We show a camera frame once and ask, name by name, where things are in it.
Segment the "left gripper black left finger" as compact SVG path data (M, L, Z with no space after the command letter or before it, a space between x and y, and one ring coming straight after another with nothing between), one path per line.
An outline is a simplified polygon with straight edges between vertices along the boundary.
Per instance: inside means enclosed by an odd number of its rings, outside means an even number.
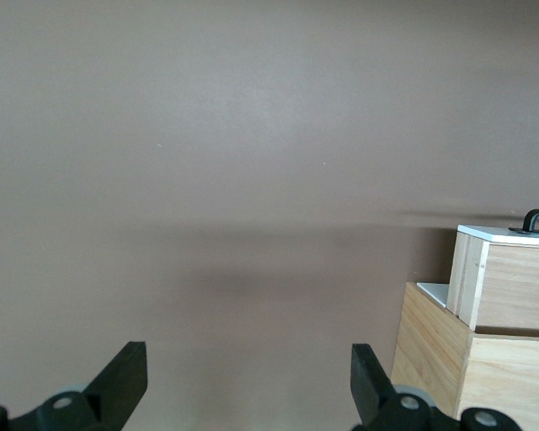
M0 430L121 430L146 389L146 343L129 341L85 389L53 395L17 418L0 406Z

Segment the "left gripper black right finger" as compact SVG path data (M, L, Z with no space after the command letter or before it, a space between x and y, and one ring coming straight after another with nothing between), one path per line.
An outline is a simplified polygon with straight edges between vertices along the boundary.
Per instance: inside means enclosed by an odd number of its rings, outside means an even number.
M495 409L469 408L451 418L412 392L393 387L368 344L351 349L350 389L361 423L356 430L518 430L515 420Z

